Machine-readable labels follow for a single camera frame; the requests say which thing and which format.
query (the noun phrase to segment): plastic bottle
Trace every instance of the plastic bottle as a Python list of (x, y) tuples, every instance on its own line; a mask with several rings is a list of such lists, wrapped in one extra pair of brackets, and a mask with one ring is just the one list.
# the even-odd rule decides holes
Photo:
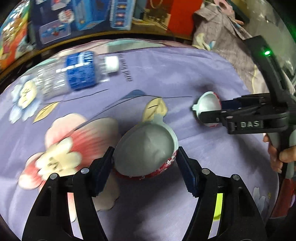
[(34, 82), (43, 100), (94, 86), (108, 80), (108, 73), (119, 70), (117, 56), (101, 57), (84, 51), (61, 57), (37, 71)]

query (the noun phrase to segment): toy packaging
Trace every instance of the toy packaging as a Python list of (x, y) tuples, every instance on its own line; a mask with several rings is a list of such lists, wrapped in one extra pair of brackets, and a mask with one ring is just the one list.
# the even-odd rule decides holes
[(136, 0), (33, 0), (30, 10), (36, 47), (81, 35), (130, 30)]
[(27, 43), (30, 0), (22, 0), (0, 27), (0, 71), (33, 49)]

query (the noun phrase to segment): black wire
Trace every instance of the black wire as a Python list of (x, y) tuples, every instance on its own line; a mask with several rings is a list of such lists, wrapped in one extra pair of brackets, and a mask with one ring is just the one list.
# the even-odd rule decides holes
[[(136, 2), (136, 7), (138, 9), (140, 9), (143, 13), (145, 13), (147, 16), (151, 16), (148, 12), (145, 11), (145, 9), (143, 9), (141, 6), (139, 6), (137, 2)], [(176, 37), (175, 37), (174, 33), (167, 26), (165, 26), (162, 22), (158, 21), (156, 18), (154, 18), (154, 20), (155, 20), (155, 22), (159, 23), (162, 27), (164, 27), (166, 30), (168, 30), (172, 34), (173, 41), (176, 42)]]

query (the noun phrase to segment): white bottle cap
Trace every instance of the white bottle cap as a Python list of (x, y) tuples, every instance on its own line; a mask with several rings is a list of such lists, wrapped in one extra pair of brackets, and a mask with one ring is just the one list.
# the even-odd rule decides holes
[(106, 73), (113, 73), (119, 70), (119, 59), (117, 56), (105, 57)]

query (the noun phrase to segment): pink flower print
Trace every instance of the pink flower print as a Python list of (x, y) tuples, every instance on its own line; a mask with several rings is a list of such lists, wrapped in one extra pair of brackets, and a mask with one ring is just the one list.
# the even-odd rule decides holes
[[(45, 152), (31, 156), (19, 177), (19, 186), (24, 189), (42, 189), (51, 173), (60, 176), (73, 175), (83, 167), (89, 167), (92, 161), (104, 155), (109, 146), (115, 147), (120, 136), (117, 121), (102, 118), (86, 122), (79, 114), (68, 114), (56, 119), (45, 134)], [(107, 210), (113, 207), (119, 197), (119, 188), (112, 175), (106, 186), (93, 198), (96, 210)], [(68, 193), (70, 220), (76, 219), (73, 193)]]

